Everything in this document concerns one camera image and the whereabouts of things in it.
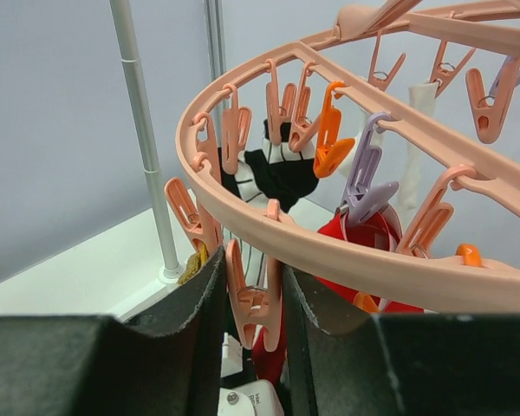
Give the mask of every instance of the black and white striped fabric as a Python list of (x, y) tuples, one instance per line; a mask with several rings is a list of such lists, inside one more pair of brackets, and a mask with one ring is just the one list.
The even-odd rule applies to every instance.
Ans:
[[(271, 198), (278, 199), (282, 211), (289, 212), (299, 198), (309, 195), (318, 185), (313, 164), (315, 149), (308, 143), (299, 153), (289, 149), (290, 124), (281, 125), (282, 144), (273, 145), (264, 121), (261, 149), (241, 152), (237, 173), (229, 175), (222, 169), (222, 185), (236, 197), (259, 209), (268, 206)], [(247, 285), (264, 286), (265, 255), (241, 238), (224, 230), (224, 241), (236, 238), (241, 249)]]

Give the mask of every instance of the purple clothespin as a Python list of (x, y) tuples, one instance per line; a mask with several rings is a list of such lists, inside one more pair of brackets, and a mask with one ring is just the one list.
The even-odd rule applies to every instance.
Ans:
[(389, 199), (399, 189), (399, 182), (396, 181), (372, 186), (372, 179), (381, 159), (381, 148), (371, 145), (370, 142), (374, 129), (377, 133), (385, 131), (377, 125), (380, 120), (394, 121), (394, 118), (384, 112), (372, 114), (367, 119), (354, 154), (353, 165), (339, 208), (341, 213), (348, 211), (348, 227), (364, 223), (381, 208), (387, 206)]
[[(495, 77), (495, 81), (493, 82), (493, 84), (491, 84), (491, 88), (489, 89), (490, 97), (494, 97), (495, 93), (497, 92), (497, 88), (499, 86), (499, 79), (501, 78), (501, 73), (503, 72), (504, 65), (506, 65), (508, 62), (512, 62), (513, 59), (514, 58), (512, 56), (507, 56), (506, 58), (504, 58), (503, 66), (499, 69), (499, 72), (497, 73), (497, 76)], [(517, 83), (515, 84), (515, 87), (517, 87), (519, 85), (520, 85), (520, 71), (518, 72), (518, 78), (517, 78)]]

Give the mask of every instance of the orange clothespin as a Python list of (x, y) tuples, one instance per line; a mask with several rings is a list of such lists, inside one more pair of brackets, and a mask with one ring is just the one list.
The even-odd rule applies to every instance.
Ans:
[(444, 171), (427, 194), (413, 221), (397, 244), (395, 252), (414, 257), (432, 258), (430, 247), (451, 218), (454, 208), (441, 199), (449, 184), (459, 176), (476, 177), (476, 171), (470, 166), (456, 166)]
[[(266, 217), (279, 221), (279, 201), (270, 199)], [(266, 351), (275, 351), (279, 342), (282, 313), (282, 267), (279, 261), (268, 257), (266, 269), (268, 288), (246, 286), (243, 263), (237, 240), (232, 239), (225, 252), (227, 287), (237, 332), (243, 347), (252, 349), (256, 325), (267, 330), (263, 339)]]
[(222, 241), (221, 232), (217, 230), (216, 220), (201, 204), (195, 205), (192, 202), (191, 196), (180, 178), (168, 180), (164, 192), (173, 214), (195, 251), (199, 253), (200, 245), (205, 244), (208, 255), (211, 256)]
[(312, 140), (320, 126), (321, 116), (319, 114), (314, 121), (310, 121), (306, 115), (309, 109), (311, 94), (310, 87), (306, 85), (306, 80), (312, 75), (310, 67), (313, 65), (315, 65), (315, 62), (306, 62), (302, 67), (296, 99), (290, 112), (289, 149), (294, 153), (299, 153)]
[[(380, 53), (380, 42), (381, 42), (381, 33), (382, 31), (378, 31), (378, 36), (375, 39), (375, 47), (374, 52), (372, 53), (372, 62), (370, 63), (370, 73), (367, 77), (367, 81), (373, 85), (374, 87), (378, 88), (380, 91), (385, 92), (387, 87), (389, 87), (389, 84), (393, 80), (393, 78), (397, 75), (399, 72), (400, 67), (402, 67), (402, 64), (405, 63), (406, 54), (402, 54), (397, 62), (393, 65), (393, 68), (391, 69), (391, 72), (389, 74), (382, 72), (382, 71), (376, 71), (375, 65), (378, 61), (378, 54)], [(380, 78), (375, 76), (376, 74), (384, 75), (384, 78)]]
[[(314, 174), (317, 178), (326, 178), (331, 175), (354, 147), (353, 138), (337, 141), (341, 126), (341, 111), (333, 107), (331, 101), (333, 92), (339, 87), (345, 87), (345, 84), (341, 81), (331, 82), (323, 100), (314, 158)], [(341, 96), (342, 94), (335, 94), (337, 100)]]
[(237, 87), (225, 84), (224, 89), (230, 92), (231, 106), (222, 112), (222, 167), (230, 175), (237, 173), (237, 156), (246, 148), (249, 138), (252, 112), (248, 107), (240, 107)]
[(358, 292), (353, 299), (353, 305), (369, 314), (379, 314), (380, 310), (375, 300), (365, 292)]
[(465, 266), (484, 267), (482, 257), (479, 255), (478, 247), (472, 244), (461, 244), (457, 248), (457, 256), (462, 256)]
[(279, 103), (279, 85), (277, 84), (277, 69), (273, 59), (266, 60), (271, 81), (266, 84), (266, 107), (268, 115), (268, 135), (274, 145), (281, 145), (281, 125), (289, 121), (290, 112), (295, 102), (296, 85), (290, 82), (283, 90), (283, 98)]
[[(197, 130), (197, 152), (204, 152), (212, 167), (212, 176), (221, 183), (221, 172), (219, 171), (219, 157), (218, 157), (218, 141), (216, 139), (216, 129), (214, 122), (211, 119), (210, 113), (200, 112), (192, 119), (192, 124), (198, 125)], [(198, 132), (203, 132), (206, 129), (206, 140), (198, 138)]]
[[(449, 14), (450, 19), (454, 19), (455, 12), (452, 11)], [(439, 95), (445, 91), (445, 88), (449, 86), (449, 84), (454, 80), (454, 78), (458, 75), (461, 69), (468, 63), (468, 61), (472, 58), (474, 53), (476, 52), (476, 48), (472, 48), (468, 51), (462, 61), (458, 63), (455, 67), (449, 62), (443, 62), (443, 58), (445, 56), (445, 51), (447, 49), (447, 41), (441, 41), (439, 47), (437, 49), (437, 54), (435, 55), (435, 62), (433, 63), (432, 74), (430, 75), (430, 84), (434, 82), (438, 82), (439, 86), (437, 87), (437, 93), (435, 97), (439, 97)]]
[[(476, 134), (482, 143), (488, 145), (494, 143), (501, 134), (512, 93), (517, 84), (519, 69), (520, 58), (503, 65), (495, 96), (485, 94), (484, 82), (478, 69), (473, 68), (466, 72), (466, 88), (471, 113), (476, 125)], [(494, 100), (492, 105), (487, 104), (488, 99)]]

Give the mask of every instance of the wall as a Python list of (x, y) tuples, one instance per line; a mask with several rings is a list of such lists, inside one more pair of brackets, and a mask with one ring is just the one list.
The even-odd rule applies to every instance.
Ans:
[[(340, 7), (351, 3), (350, 0), (264, 0), (262, 2), (223, 1), (224, 37), (227, 68), (234, 68), (255, 55), (269, 49), (313, 34), (333, 26)], [(380, 6), (381, 0), (359, 0), (373, 6)], [(462, 0), (425, 0), (418, 9), (463, 3)], [(500, 22), (520, 27), (520, 20)], [(374, 48), (374, 39), (353, 42), (331, 49), (324, 54), (356, 75), (367, 76), (370, 58)], [(402, 52), (407, 58), (401, 71), (387, 92), (408, 100), (408, 87), (427, 81), (431, 73), (433, 60), (439, 41), (411, 34), (384, 36), (381, 41), (378, 69), (389, 70)], [(450, 45), (445, 60), (453, 64), (460, 61), (468, 48)], [(465, 89), (465, 71), (468, 68), (480, 68), (484, 84), (489, 86), (503, 63), (504, 57), (486, 51), (478, 51), (461, 72), (453, 84), (439, 97), (435, 118), (474, 140), (477, 140), (468, 97)], [(300, 63), (292, 62), (279, 69), (279, 85), (286, 82), (298, 82)], [(249, 106), (256, 115), (249, 137), (249, 148), (260, 146), (263, 135), (262, 120), (265, 117), (265, 92), (263, 84), (268, 76), (247, 85), (239, 94), (242, 105)], [(327, 83), (319, 80), (309, 82), (313, 88), (313, 98), (309, 109), (310, 118), (319, 112), (322, 96)], [(349, 137), (357, 133), (360, 112), (355, 104), (339, 101), (338, 107), (343, 112), (341, 136)], [(515, 91), (510, 111), (506, 119), (502, 137), (489, 148), (520, 163), (520, 87)], [(400, 178), (406, 161), (405, 141), (394, 133), (386, 133), (383, 146), (383, 159), (374, 180)], [(435, 179), (443, 172), (443, 167), (429, 157), (423, 160), (423, 180), (420, 197), (423, 198), (432, 187)], [(335, 209), (342, 195), (345, 179), (333, 175), (323, 179), (310, 196), (316, 203)], [(505, 261), (520, 267), (520, 219), (487, 199), (468, 191), (448, 192), (446, 200), (451, 202), (456, 211), (433, 245), (436, 257), (450, 256), (459, 243), (476, 244), (483, 255)]]
[[(203, 2), (133, 1), (163, 176), (210, 82)], [(149, 207), (108, 1), (0, 1), (0, 281)]]

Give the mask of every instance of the screw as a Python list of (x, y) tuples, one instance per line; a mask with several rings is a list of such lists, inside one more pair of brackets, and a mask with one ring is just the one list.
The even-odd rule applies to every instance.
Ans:
[(237, 393), (229, 393), (227, 395), (227, 402), (230, 404), (230, 405), (236, 405), (237, 402), (239, 401), (239, 396)]

